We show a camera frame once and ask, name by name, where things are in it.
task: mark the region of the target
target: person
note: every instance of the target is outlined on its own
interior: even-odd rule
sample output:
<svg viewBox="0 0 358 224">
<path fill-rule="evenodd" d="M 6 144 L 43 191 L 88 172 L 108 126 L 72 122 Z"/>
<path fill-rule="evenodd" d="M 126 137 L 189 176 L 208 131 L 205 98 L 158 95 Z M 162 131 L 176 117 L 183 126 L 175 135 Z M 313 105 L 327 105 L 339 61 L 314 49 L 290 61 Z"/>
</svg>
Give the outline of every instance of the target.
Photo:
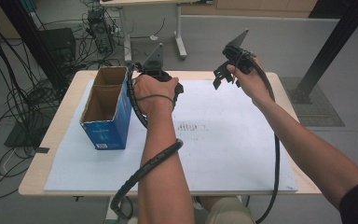
<svg viewBox="0 0 358 224">
<path fill-rule="evenodd" d="M 339 210 L 342 223 L 358 223 L 358 166 L 273 102 L 255 70 L 249 75 L 233 65 L 227 70 L 265 116 L 293 161 Z M 143 99 L 138 104 L 149 122 L 142 162 L 175 142 L 172 99 L 177 82 L 177 78 L 161 83 L 137 77 L 135 97 Z M 211 212 L 208 223 L 254 223 L 249 211 L 233 198 L 200 197 L 200 203 Z M 140 223 L 194 223 L 192 199 L 177 153 L 140 181 L 139 213 Z"/>
</svg>

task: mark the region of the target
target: computer tower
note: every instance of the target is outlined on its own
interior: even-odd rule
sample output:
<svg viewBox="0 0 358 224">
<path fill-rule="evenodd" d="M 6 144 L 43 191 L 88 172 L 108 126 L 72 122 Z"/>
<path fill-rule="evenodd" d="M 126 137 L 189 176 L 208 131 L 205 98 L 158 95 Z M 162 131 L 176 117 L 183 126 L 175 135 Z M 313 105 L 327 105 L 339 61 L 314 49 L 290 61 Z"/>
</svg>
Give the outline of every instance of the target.
<svg viewBox="0 0 358 224">
<path fill-rule="evenodd" d="M 95 38 L 95 44 L 99 53 L 113 51 L 113 37 L 110 34 L 109 27 L 103 16 L 104 9 L 89 10 L 87 20 L 89 22 L 89 30 Z"/>
<path fill-rule="evenodd" d="M 43 30 L 39 34 L 57 63 L 76 59 L 76 40 L 70 28 Z"/>
</svg>

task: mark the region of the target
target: white desk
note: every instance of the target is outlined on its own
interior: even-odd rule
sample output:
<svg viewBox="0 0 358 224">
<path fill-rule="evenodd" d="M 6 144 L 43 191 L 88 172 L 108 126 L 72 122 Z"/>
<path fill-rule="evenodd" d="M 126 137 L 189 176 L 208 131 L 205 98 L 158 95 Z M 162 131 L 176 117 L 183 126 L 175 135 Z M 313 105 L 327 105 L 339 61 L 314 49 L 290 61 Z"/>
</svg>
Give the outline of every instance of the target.
<svg viewBox="0 0 358 224">
<path fill-rule="evenodd" d="M 131 39 L 127 33 L 125 25 L 125 15 L 123 7 L 125 6 L 139 6 L 139 5 L 153 5 L 153 4 L 176 4 L 176 31 L 173 32 L 176 40 L 176 45 L 179 49 L 180 56 L 184 59 L 187 56 L 185 45 L 181 36 L 181 3 L 192 3 L 197 0 L 110 0 L 101 1 L 102 7 L 116 7 L 121 19 L 122 32 L 124 35 L 124 60 L 126 63 L 132 62 L 131 56 Z"/>
<path fill-rule="evenodd" d="M 173 77 L 179 77 L 181 80 L 196 79 L 196 80 L 210 80 L 212 85 L 213 73 L 212 72 L 168 72 Z M 65 136 L 70 121 L 76 111 L 76 108 L 82 98 L 90 80 L 93 80 L 97 74 L 97 71 L 80 71 L 78 72 L 71 86 L 69 87 L 65 97 L 62 100 L 60 108 L 57 111 L 54 120 L 51 122 L 48 132 L 45 135 L 41 143 L 41 147 L 48 147 L 49 152 L 36 153 L 27 174 L 23 178 L 19 192 L 22 195 L 82 195 L 82 196 L 111 196 L 112 192 L 101 191 L 66 191 L 66 192 L 46 192 L 45 185 L 48 180 L 53 162 L 58 151 L 59 145 Z M 277 75 L 268 73 L 268 79 L 274 90 L 277 103 L 282 106 L 289 114 L 296 117 L 290 101 L 282 87 Z M 320 194 L 318 188 L 310 181 L 310 179 L 293 163 L 290 157 L 288 157 L 290 165 L 292 166 L 295 180 L 298 184 L 298 191 L 296 194 Z M 219 194 L 218 191 L 203 192 L 203 194 Z"/>
</svg>

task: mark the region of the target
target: forearm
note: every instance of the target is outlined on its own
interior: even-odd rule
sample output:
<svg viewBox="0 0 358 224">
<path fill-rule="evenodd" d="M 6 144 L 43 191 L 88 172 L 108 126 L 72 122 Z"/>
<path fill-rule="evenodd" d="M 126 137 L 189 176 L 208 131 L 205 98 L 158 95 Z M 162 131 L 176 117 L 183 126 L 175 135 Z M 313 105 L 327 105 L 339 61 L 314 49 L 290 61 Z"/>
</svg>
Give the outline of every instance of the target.
<svg viewBox="0 0 358 224">
<path fill-rule="evenodd" d="M 148 131 L 141 164 L 175 143 L 170 106 L 148 116 Z M 178 153 L 139 182 L 141 223 L 193 223 L 191 196 Z"/>
<path fill-rule="evenodd" d="M 338 149 L 309 131 L 271 100 L 255 105 L 281 139 L 287 152 L 336 208 L 342 197 L 358 185 L 358 167 Z"/>
</svg>

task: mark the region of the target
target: cardboard box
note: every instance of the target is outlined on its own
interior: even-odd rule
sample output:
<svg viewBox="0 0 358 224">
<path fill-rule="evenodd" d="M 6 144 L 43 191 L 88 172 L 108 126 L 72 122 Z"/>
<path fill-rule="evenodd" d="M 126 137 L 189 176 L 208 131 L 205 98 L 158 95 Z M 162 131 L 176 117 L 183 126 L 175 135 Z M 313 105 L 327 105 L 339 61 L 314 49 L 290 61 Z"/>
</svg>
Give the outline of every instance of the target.
<svg viewBox="0 0 358 224">
<path fill-rule="evenodd" d="M 127 67 L 104 67 L 98 71 L 80 119 L 96 149 L 124 149 L 130 125 Z"/>
</svg>

